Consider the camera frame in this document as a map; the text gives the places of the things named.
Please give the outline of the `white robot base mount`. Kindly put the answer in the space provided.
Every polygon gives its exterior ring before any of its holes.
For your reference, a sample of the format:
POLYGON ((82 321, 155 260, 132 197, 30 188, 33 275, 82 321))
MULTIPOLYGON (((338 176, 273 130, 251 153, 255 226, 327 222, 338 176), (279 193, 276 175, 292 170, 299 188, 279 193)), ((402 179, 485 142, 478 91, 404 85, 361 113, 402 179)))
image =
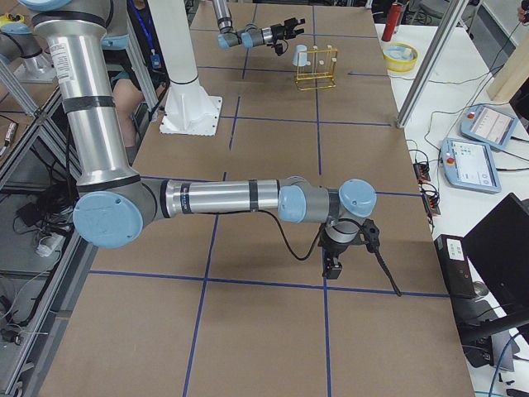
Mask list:
POLYGON ((200 84, 184 2, 156 1, 150 10, 169 76, 160 131, 215 135, 222 98, 208 95, 200 84))

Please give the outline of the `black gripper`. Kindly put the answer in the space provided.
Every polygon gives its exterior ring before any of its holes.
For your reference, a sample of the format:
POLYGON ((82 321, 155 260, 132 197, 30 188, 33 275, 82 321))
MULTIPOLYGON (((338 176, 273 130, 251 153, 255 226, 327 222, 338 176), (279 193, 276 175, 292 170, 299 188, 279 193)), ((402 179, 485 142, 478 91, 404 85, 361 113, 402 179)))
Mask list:
POLYGON ((304 25, 305 22, 304 18, 297 19, 296 17, 291 17, 285 20, 283 25, 274 24, 270 26, 273 48, 277 56, 284 54, 284 46, 278 41, 286 41, 287 33, 304 33, 304 29, 299 28, 299 26, 304 25))

